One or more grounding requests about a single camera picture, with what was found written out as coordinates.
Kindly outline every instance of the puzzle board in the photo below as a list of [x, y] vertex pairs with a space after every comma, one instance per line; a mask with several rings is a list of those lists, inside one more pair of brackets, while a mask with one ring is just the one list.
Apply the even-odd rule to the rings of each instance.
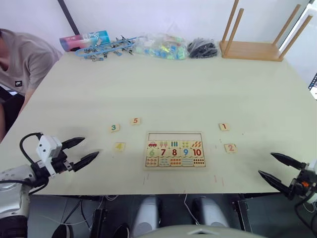
[[201, 132], [150, 131], [145, 148], [145, 170], [206, 167]]

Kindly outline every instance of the table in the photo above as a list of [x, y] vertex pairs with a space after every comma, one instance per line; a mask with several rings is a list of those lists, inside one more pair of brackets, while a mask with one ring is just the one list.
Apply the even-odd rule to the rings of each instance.
[[[142, 124], [131, 126], [133, 117]], [[223, 122], [230, 131], [220, 131]], [[121, 131], [109, 133], [112, 123]], [[61, 141], [86, 137], [65, 151], [73, 162], [101, 151], [84, 169], [51, 179], [41, 194], [274, 192], [258, 170], [286, 185], [298, 171], [270, 152], [303, 162], [317, 157], [316, 102], [286, 60], [111, 55], [92, 62], [65, 53], [0, 145], [2, 170], [27, 163], [18, 143], [36, 131]], [[147, 131], [202, 131], [207, 169], [143, 170]], [[126, 143], [123, 152], [114, 151], [116, 142]], [[227, 143], [237, 153], [226, 153]], [[35, 138], [25, 142], [34, 160], [36, 145]]]

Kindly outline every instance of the red car picture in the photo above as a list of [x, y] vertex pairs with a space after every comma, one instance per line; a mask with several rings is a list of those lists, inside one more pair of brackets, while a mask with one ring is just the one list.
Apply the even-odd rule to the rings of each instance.
[[150, 144], [148, 144], [149, 147], [157, 147], [157, 144], [155, 144], [154, 141], [152, 141]]

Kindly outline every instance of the white wall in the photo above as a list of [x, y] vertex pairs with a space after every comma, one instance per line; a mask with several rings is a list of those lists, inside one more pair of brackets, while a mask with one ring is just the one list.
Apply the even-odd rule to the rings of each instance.
[[[222, 38], [234, 0], [65, 0], [81, 33], [107, 30], [111, 39], [170, 32], [188, 40]], [[296, 4], [309, 0], [240, 0], [235, 40], [272, 42]]]
[[308, 9], [288, 39], [289, 42], [308, 15], [312, 15], [312, 19], [285, 55], [307, 87], [317, 73], [317, 8]]
[[27, 32], [61, 52], [60, 37], [74, 35], [57, 0], [1, 0], [0, 28]]

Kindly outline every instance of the clear plastic bag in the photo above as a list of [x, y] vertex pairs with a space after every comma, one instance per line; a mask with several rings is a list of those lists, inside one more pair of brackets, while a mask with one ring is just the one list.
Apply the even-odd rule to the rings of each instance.
[[183, 60], [188, 56], [185, 40], [167, 34], [139, 37], [134, 44], [134, 52], [168, 60]]
[[196, 38], [187, 47], [189, 58], [209, 58], [217, 56], [218, 49], [213, 40]]

